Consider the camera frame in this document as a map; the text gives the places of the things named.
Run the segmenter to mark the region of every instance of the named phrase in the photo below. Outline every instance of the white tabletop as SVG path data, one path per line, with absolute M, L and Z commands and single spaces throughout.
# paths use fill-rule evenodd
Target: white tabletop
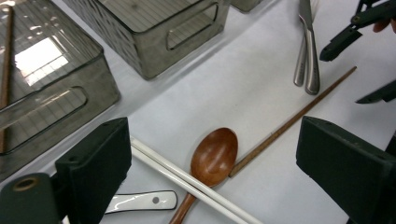
M 53 174 L 55 159 L 99 124 L 120 117 L 128 118 L 132 136 L 186 172 L 199 142 L 220 127 L 236 132 L 240 160 L 315 98 L 292 83 L 303 38 L 298 0 L 264 0 L 248 14 L 231 7 L 222 34 L 151 81 L 141 78 L 61 0 L 54 2 L 105 48 L 121 99 L 9 179 L 33 172 Z M 348 25 L 358 3 L 320 2 L 314 23 L 318 53 Z M 360 31 L 363 37 L 337 59 L 319 62 L 321 91 L 354 65 L 358 70 L 307 116 L 326 119 L 385 149 L 396 129 L 396 101 L 355 101 L 395 79 L 396 34 L 390 28 L 374 34 L 372 26 Z M 296 165 L 300 124 L 215 190 L 263 223 L 346 223 L 345 212 Z M 186 194 L 133 158 L 119 193 L 163 189 L 174 190 L 179 203 Z M 106 215 L 101 223 L 168 223 L 174 213 L 124 212 Z M 197 202 L 185 223 L 232 222 Z

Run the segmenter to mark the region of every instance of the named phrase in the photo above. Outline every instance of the plastic storage bin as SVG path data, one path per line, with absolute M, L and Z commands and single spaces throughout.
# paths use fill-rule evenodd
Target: plastic storage bin
M 257 6 L 262 0 L 232 0 L 231 4 L 240 11 L 248 13 Z
M 120 99 L 98 43 L 49 0 L 13 2 L 14 63 L 9 105 L 0 108 L 0 132 L 6 133 L 0 182 Z M 8 17 L 5 10 L 0 14 L 3 47 Z M 4 57 L 0 51 L 0 65 Z
M 144 79 L 224 29 L 230 0 L 64 0 Z

